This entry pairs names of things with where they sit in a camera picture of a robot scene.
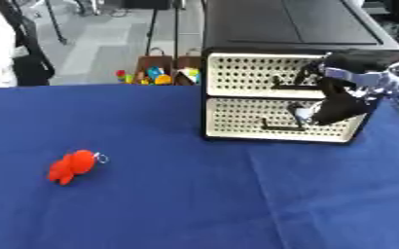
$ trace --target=blue tablecloth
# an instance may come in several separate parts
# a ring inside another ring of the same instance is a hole
[[[399,249],[399,113],[350,146],[205,142],[200,89],[0,89],[0,249]],[[49,165],[110,157],[73,184]]]

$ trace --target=toy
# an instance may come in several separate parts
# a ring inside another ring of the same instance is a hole
[[[69,184],[76,175],[86,174],[91,171],[97,162],[107,163],[109,158],[88,150],[80,150],[66,154],[62,160],[57,160],[50,166],[48,179],[58,181],[62,186]]]
[[[194,84],[198,85],[200,83],[200,71],[197,68],[186,67],[179,70],[183,75],[185,75]]]
[[[168,75],[160,75],[155,81],[154,84],[156,85],[168,85],[172,83],[172,78]]]
[[[124,83],[126,81],[126,71],[125,70],[118,70],[116,72],[116,76],[118,77],[118,81],[120,83]]]
[[[140,81],[140,84],[141,85],[145,85],[145,86],[146,85],[150,85],[150,81],[148,79],[143,79],[143,80]]]
[[[125,80],[126,84],[132,84],[133,83],[133,76],[130,74],[126,75],[126,80]]]
[[[116,76],[118,77],[118,81],[124,84],[132,84],[133,76],[126,73],[126,70],[118,70],[116,72]]]
[[[168,85],[172,83],[172,78],[157,66],[148,68],[147,75],[156,85]]]

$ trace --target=gray carpet floor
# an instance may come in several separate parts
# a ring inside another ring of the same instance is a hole
[[[66,46],[58,42],[44,6],[36,9],[41,17],[34,18],[40,44],[56,68],[52,85],[114,84],[117,70],[134,73],[137,58],[145,53],[151,10],[129,10],[122,18],[109,16],[109,10],[80,17],[71,4],[54,0],[53,5]],[[187,9],[180,12],[180,54],[200,48],[202,26],[200,0],[187,0]],[[173,54],[173,30],[174,12],[160,11],[152,47]]]

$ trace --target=hole pattern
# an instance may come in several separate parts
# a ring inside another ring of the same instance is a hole
[[[207,109],[212,110],[207,130],[219,136],[234,136],[235,134],[266,134],[271,139],[271,134],[288,136],[322,136],[329,137],[329,141],[346,139],[349,129],[355,125],[353,119],[336,124],[317,126],[306,125],[306,131],[283,131],[262,129],[263,118],[268,119],[270,125],[296,127],[295,119],[288,113],[286,107],[291,100],[261,100],[261,99],[226,99],[212,98],[207,102]],[[316,101],[298,101],[305,107],[311,106]]]
[[[231,90],[226,95],[243,95],[247,91],[257,91],[261,95],[265,90],[271,91],[277,82],[293,86],[300,69],[320,56],[292,56],[296,55],[213,54],[208,60],[207,85],[212,90]],[[314,80],[305,81],[303,86],[315,86]]]

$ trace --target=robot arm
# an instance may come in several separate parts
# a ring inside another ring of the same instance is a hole
[[[399,103],[399,62],[385,66],[368,58],[328,54],[304,67],[295,84],[313,76],[326,98],[308,108],[288,107],[303,124],[330,125],[369,113],[385,95]]]

